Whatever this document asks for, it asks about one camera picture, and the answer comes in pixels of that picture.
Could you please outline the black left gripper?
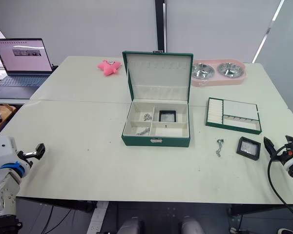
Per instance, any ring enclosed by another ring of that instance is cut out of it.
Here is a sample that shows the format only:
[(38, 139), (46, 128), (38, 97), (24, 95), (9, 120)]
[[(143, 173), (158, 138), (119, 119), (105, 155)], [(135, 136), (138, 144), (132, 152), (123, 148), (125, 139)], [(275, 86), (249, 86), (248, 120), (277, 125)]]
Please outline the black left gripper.
[(17, 156), (18, 156), (18, 158), (20, 158), (21, 160), (26, 162), (29, 165), (29, 167), (32, 167), (33, 162), (28, 161), (28, 159), (29, 158), (36, 158), (36, 159), (40, 160), (44, 153), (45, 153), (45, 145), (43, 143), (40, 143), (37, 145), (37, 147), (35, 148), (35, 150), (33, 152), (29, 152), (29, 153), (25, 154), (23, 151), (19, 151), (17, 153)]

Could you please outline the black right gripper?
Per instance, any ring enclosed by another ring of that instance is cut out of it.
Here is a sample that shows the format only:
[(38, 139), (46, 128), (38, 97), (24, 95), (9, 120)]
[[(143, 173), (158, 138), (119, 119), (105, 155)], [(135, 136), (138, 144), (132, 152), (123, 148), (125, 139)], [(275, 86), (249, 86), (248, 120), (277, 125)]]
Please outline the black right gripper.
[(293, 137), (285, 135), (285, 138), (287, 140), (287, 144), (276, 151), (272, 141), (269, 138), (264, 137), (264, 146), (269, 153), (270, 158), (274, 158), (276, 161), (279, 161), (282, 164), (285, 164), (293, 158)]

